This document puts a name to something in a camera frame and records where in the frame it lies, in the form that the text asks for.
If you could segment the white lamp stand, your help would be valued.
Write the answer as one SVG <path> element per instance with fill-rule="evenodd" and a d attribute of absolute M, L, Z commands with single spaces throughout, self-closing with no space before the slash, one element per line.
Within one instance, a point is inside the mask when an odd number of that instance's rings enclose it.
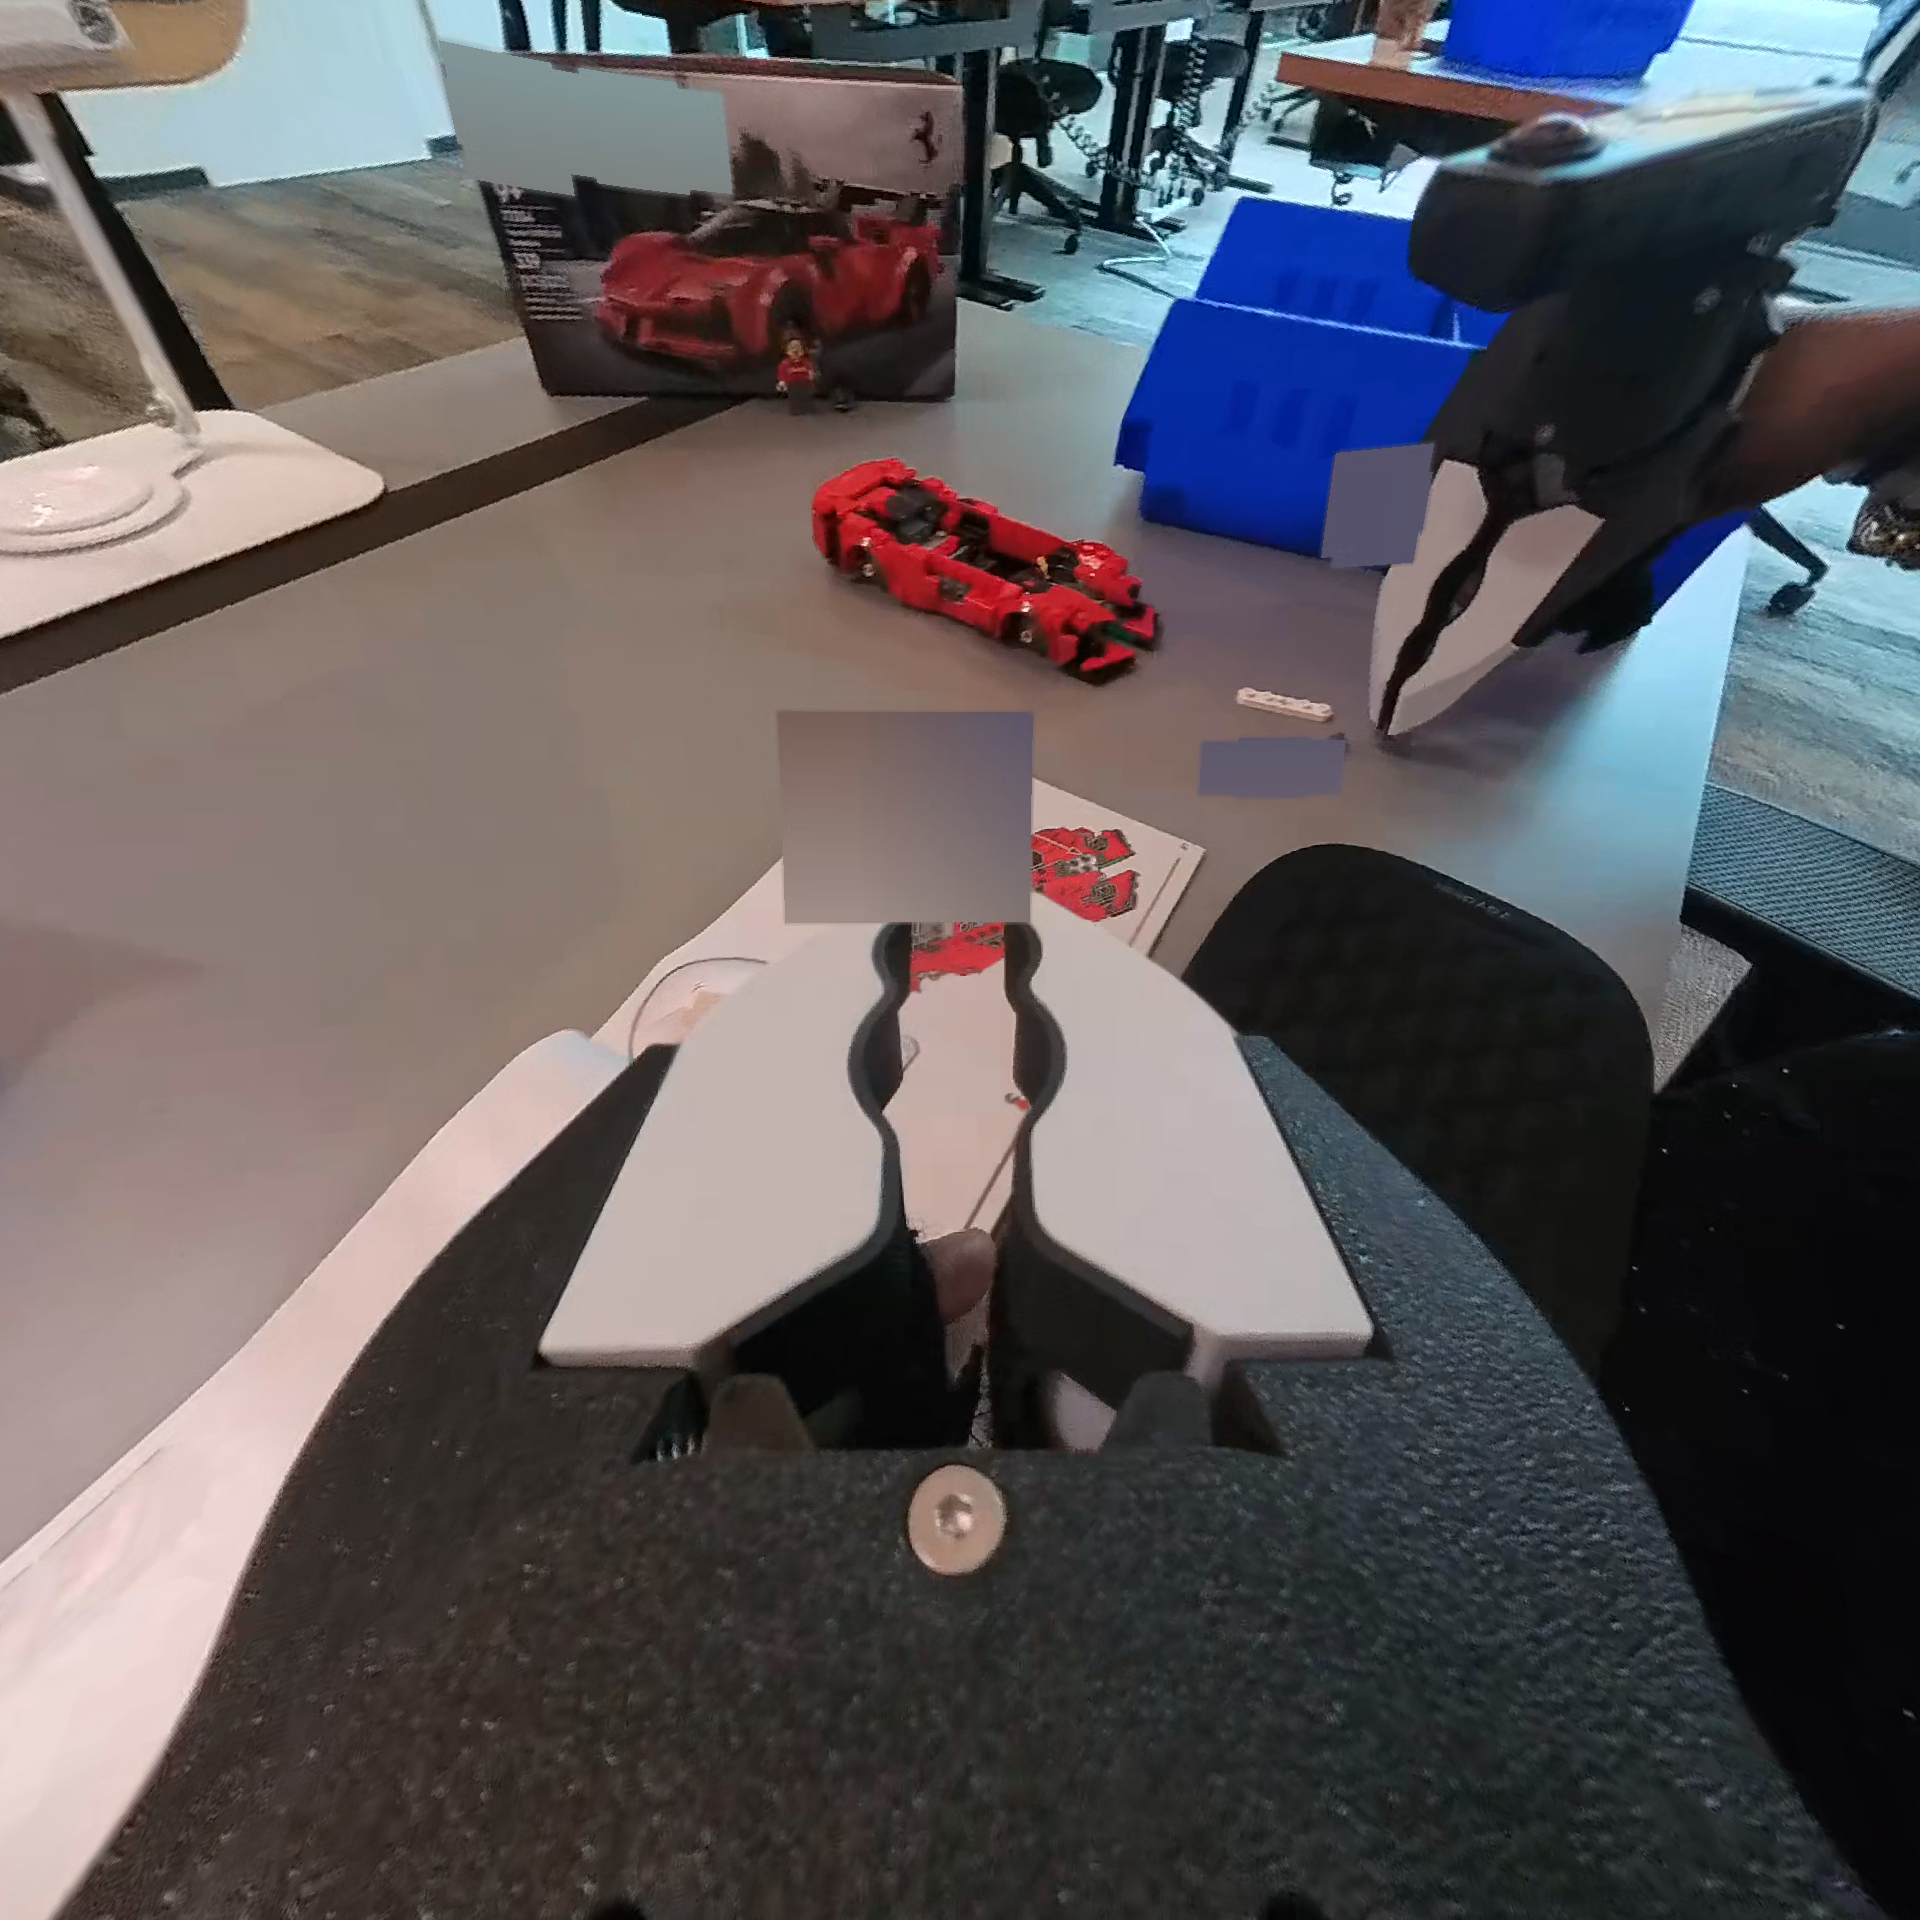
<path fill-rule="evenodd" d="M 150 385 L 153 417 L 4 465 L 2 636 L 41 630 L 374 505 L 381 475 L 246 412 L 199 412 L 86 204 L 54 124 L 22 91 L 18 132 Z"/>

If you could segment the large blue plastic bin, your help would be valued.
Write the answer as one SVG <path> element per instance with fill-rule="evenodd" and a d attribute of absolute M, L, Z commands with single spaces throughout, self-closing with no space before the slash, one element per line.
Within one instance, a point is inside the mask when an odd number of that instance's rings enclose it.
<path fill-rule="evenodd" d="M 1318 556 L 1336 456 L 1423 442 L 1502 315 L 1417 294 L 1366 320 L 1186 299 L 1119 421 L 1140 515 Z"/>

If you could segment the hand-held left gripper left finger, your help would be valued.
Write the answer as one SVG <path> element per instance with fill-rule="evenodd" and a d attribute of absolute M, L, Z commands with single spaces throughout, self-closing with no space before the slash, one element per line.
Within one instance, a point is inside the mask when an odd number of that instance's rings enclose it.
<path fill-rule="evenodd" d="M 757 966 L 663 1069 L 536 1353 L 725 1369 L 902 1227 L 906 924 L 828 926 Z"/>

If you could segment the black office chair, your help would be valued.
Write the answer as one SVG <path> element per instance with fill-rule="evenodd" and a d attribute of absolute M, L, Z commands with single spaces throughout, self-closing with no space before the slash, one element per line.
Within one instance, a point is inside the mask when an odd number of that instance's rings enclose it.
<path fill-rule="evenodd" d="M 1046 174 L 1052 137 L 1073 130 L 1098 99 L 1101 80 L 1092 68 L 1040 54 L 1001 64 L 994 82 L 994 134 L 1006 156 L 990 172 L 991 218 L 1013 218 L 1021 202 L 1032 202 L 1061 227 L 1065 256 L 1078 252 L 1092 204 Z"/>

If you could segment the person's right hand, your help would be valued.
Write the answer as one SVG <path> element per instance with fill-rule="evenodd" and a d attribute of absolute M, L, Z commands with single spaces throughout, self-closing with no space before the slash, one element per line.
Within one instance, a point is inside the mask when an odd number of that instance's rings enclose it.
<path fill-rule="evenodd" d="M 1765 353 L 1714 484 L 1722 508 L 1759 508 L 1836 473 L 1890 488 L 1914 459 L 1918 309 L 1847 309 Z"/>

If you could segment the blue storage box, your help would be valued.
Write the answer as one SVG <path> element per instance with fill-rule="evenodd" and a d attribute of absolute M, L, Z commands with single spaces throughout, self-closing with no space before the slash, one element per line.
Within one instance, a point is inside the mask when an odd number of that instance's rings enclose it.
<path fill-rule="evenodd" d="M 1510 80 L 1640 80 L 1690 3 L 1452 3 L 1441 59 Z"/>

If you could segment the wooden desk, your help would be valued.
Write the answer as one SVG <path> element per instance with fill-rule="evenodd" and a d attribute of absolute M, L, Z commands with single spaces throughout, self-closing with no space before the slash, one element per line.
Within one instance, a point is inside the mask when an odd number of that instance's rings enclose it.
<path fill-rule="evenodd" d="M 1375 59 L 1375 36 L 1353 35 L 1289 45 L 1279 54 L 1285 88 L 1348 102 L 1449 113 L 1517 126 L 1546 113 L 1612 113 L 1642 93 L 1639 82 L 1510 80 L 1482 75 L 1438 53 L 1405 61 Z"/>

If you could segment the toy car instruction booklet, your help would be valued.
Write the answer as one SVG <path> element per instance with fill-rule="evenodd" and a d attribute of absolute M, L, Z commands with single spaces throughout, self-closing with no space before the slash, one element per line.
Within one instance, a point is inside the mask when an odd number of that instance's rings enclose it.
<path fill-rule="evenodd" d="M 1205 850 L 1114 808 L 1032 781 L 1031 883 L 1114 941 L 1152 954 Z M 816 926 L 783 916 L 772 867 L 709 929 L 670 950 L 594 1037 L 633 1059 L 676 1044 L 751 973 Z M 1026 1102 L 1013 1073 L 1015 1013 L 1002 989 L 998 924 L 914 930 L 912 992 L 901 1010 L 902 1083 L 887 1121 L 901 1142 L 905 1216 L 918 1236 L 988 1230 L 1013 1185 Z"/>

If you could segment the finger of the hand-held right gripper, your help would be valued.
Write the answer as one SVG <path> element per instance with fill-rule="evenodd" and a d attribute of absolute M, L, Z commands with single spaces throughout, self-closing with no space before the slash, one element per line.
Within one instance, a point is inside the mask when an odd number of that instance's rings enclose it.
<path fill-rule="evenodd" d="M 1457 569 L 1481 540 L 1487 504 L 1479 469 L 1440 465 L 1425 497 L 1412 558 L 1381 584 L 1370 630 L 1370 723 L 1405 733 L 1452 706 L 1487 669 L 1481 636 L 1455 613 L 1472 592 Z"/>
<path fill-rule="evenodd" d="M 1521 630 L 1592 540 L 1592 515 L 1529 515 L 1508 524 L 1462 611 L 1441 619 L 1425 661 L 1384 694 L 1384 733 L 1425 728 L 1517 656 Z"/>

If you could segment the toy car cardboard box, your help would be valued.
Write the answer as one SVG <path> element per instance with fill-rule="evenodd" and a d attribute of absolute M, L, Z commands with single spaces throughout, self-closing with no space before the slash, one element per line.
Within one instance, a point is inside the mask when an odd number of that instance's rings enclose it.
<path fill-rule="evenodd" d="M 922 67 L 438 49 L 557 397 L 946 401 L 965 91 Z"/>

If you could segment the red toy brick car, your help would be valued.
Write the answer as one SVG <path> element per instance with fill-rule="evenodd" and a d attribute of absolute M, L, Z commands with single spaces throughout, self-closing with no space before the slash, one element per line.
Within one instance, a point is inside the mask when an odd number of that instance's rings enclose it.
<path fill-rule="evenodd" d="M 1084 683 L 1160 646 L 1160 613 L 1118 548 L 1052 536 L 898 459 L 821 482 L 812 540 L 841 576 Z"/>

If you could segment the small blue plastic bin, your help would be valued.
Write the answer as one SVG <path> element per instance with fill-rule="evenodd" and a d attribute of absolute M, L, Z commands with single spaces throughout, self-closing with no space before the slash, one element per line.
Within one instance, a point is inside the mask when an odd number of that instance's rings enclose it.
<path fill-rule="evenodd" d="M 1192 299 L 1290 320 L 1486 347 L 1505 315 L 1440 294 L 1408 268 L 1409 222 L 1239 200 Z"/>

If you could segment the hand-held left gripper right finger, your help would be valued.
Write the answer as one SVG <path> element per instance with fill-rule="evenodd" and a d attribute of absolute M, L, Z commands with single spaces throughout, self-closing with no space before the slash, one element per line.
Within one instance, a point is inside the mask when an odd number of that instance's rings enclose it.
<path fill-rule="evenodd" d="M 1110 933 L 1015 922 L 1015 1338 L 1037 1365 L 1348 1361 L 1373 1322 L 1234 1028 Z"/>

